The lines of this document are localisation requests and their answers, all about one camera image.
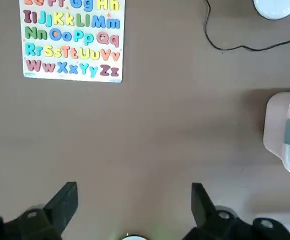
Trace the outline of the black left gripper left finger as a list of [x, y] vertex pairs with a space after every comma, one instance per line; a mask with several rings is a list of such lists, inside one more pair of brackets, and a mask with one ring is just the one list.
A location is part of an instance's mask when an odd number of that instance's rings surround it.
[[61, 240], [77, 209], [77, 182], [66, 182], [43, 207], [28, 209], [8, 222], [0, 216], [0, 240]]

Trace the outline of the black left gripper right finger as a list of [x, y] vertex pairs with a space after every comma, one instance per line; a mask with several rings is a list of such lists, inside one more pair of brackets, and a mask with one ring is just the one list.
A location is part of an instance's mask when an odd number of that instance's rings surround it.
[[196, 223], [184, 240], [290, 240], [279, 221], [259, 217], [249, 224], [231, 212], [218, 209], [201, 183], [191, 185], [191, 212]]

